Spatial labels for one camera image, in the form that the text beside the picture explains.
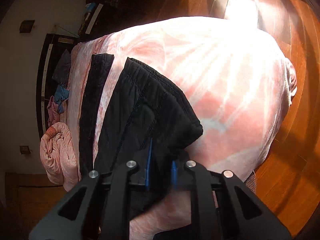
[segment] clothing pile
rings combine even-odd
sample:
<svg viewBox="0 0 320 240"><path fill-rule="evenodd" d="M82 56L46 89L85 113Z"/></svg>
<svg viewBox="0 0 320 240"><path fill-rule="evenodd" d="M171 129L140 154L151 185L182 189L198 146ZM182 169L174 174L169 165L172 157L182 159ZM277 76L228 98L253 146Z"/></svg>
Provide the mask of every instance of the clothing pile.
<svg viewBox="0 0 320 240"><path fill-rule="evenodd" d="M176 158L232 170L242 181L249 177L254 190L252 171L265 160L297 83L269 34L181 17L79 43L66 89L79 179L133 159L150 187L162 187L131 196L130 238L151 239L190 223L188 192L164 197ZM42 160L52 156L47 145ZM43 161L46 169L51 163Z"/></svg>
<svg viewBox="0 0 320 240"><path fill-rule="evenodd" d="M58 83L54 96L50 97L47 110L49 114L48 126L60 121L60 114L64 113L63 101L69 97L67 90L69 74L71 68L71 55L65 50L53 72L52 79Z"/></svg>

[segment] pink blanket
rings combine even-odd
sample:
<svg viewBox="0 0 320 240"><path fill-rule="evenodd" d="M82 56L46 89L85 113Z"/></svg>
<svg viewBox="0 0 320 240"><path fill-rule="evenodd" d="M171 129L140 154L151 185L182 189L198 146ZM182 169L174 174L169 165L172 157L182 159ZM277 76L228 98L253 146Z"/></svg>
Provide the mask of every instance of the pink blanket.
<svg viewBox="0 0 320 240"><path fill-rule="evenodd" d="M42 136L40 159L49 180L54 184L63 184L66 191L79 181L71 133L65 123L53 124Z"/></svg>
<svg viewBox="0 0 320 240"><path fill-rule="evenodd" d="M56 122L60 122L60 114L58 113L58 104L54 102L54 96L50 97L48 106L47 106L49 119L48 126L55 124Z"/></svg>
<svg viewBox="0 0 320 240"><path fill-rule="evenodd" d="M93 160L105 111L127 57L140 60L185 93L204 134L187 148L209 170L242 180L264 161L296 92L295 70L269 34L228 20L182 17L135 26L72 51L68 126L79 165L79 118L91 55L114 54L101 97ZM169 194L130 222L130 239L190 223L188 193Z"/></svg>

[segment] white wall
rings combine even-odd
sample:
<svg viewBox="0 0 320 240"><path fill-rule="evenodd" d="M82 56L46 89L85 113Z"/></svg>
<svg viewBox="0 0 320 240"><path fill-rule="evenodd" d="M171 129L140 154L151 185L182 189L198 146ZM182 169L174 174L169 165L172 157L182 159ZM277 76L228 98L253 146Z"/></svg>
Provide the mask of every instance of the white wall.
<svg viewBox="0 0 320 240"><path fill-rule="evenodd" d="M84 8L85 0L15 0L0 23L0 164L4 171L45 173L36 121L39 58L54 24L77 33ZM34 19L35 28L20 34L26 19ZM62 30L57 33L69 35ZM19 145L29 145L31 155L21 155Z"/></svg>

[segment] blue cloth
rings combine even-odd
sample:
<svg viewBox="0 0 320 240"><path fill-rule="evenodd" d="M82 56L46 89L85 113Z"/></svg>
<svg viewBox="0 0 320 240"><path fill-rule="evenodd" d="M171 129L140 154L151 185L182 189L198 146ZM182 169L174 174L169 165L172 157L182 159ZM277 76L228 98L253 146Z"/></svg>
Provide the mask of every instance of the blue cloth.
<svg viewBox="0 0 320 240"><path fill-rule="evenodd" d="M58 85L56 92L54 93L54 101L58 104L58 113L62 114L64 112L62 102L67 100L69 97L69 90L63 88L61 85Z"/></svg>

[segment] electrical outlet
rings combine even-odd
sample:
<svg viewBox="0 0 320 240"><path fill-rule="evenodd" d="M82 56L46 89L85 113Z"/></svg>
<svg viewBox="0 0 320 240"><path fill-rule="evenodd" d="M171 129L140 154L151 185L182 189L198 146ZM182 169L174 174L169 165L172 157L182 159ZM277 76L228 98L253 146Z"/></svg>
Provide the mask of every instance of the electrical outlet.
<svg viewBox="0 0 320 240"><path fill-rule="evenodd" d="M20 146L20 153L21 154L30 154L31 151L30 151L29 146L28 145Z"/></svg>

